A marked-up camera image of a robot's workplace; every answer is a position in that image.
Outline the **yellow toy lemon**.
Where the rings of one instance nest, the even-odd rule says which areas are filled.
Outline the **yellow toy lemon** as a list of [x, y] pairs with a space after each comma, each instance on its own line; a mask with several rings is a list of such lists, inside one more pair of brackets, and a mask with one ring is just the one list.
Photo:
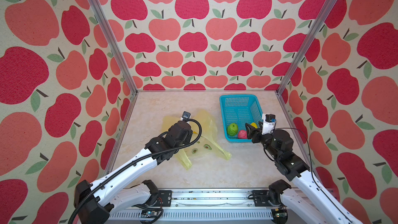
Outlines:
[[257, 124], [255, 122], [252, 122], [250, 125], [253, 126], [255, 129], [258, 128], [258, 126], [257, 126]]

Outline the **pink toy fruit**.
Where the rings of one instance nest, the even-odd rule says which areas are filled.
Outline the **pink toy fruit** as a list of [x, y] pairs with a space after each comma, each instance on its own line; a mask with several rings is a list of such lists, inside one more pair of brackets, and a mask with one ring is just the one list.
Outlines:
[[237, 137], [238, 137], [238, 139], [248, 139], [248, 137], [247, 137], [247, 131], [246, 130], [240, 130], [239, 132], [238, 132], [238, 135], [237, 135]]

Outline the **green toy fruit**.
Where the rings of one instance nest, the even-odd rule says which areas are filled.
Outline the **green toy fruit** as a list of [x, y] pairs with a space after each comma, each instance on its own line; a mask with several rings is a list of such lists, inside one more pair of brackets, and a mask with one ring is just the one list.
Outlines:
[[227, 135], [236, 136], [239, 132], [238, 125], [236, 123], [231, 123], [227, 126]]

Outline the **yellow translucent plastic bag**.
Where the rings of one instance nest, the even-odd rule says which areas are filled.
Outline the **yellow translucent plastic bag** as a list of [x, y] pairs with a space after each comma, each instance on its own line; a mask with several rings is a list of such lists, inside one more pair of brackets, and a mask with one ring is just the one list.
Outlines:
[[189, 170], [193, 165], [195, 157], [203, 157], [210, 153], [214, 153], [226, 161], [230, 160], [231, 153], [218, 144], [218, 122], [213, 115], [204, 109], [200, 109], [192, 118], [201, 124], [202, 135], [194, 145], [180, 150], [176, 154], [176, 159], [179, 163], [186, 170]]

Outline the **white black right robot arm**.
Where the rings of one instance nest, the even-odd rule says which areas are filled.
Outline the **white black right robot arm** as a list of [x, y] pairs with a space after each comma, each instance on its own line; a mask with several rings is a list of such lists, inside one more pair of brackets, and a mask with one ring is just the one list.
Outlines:
[[359, 224], [361, 221], [345, 209], [313, 174], [312, 169], [293, 152], [290, 134], [264, 122], [259, 128], [246, 124], [247, 137], [262, 144], [265, 154], [287, 178], [268, 188], [268, 201], [284, 205], [308, 224]]

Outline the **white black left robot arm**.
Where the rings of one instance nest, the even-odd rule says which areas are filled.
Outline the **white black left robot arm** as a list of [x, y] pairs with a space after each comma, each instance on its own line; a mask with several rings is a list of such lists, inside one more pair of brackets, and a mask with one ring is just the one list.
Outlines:
[[197, 143], [202, 135], [201, 124], [194, 119], [181, 118], [167, 131], [152, 138], [131, 160], [104, 177], [75, 188], [74, 211], [68, 222], [77, 218], [83, 224], [103, 224], [110, 215], [132, 205], [142, 205], [157, 198], [152, 181], [138, 185], [137, 192], [128, 189], [132, 181], [178, 153]]

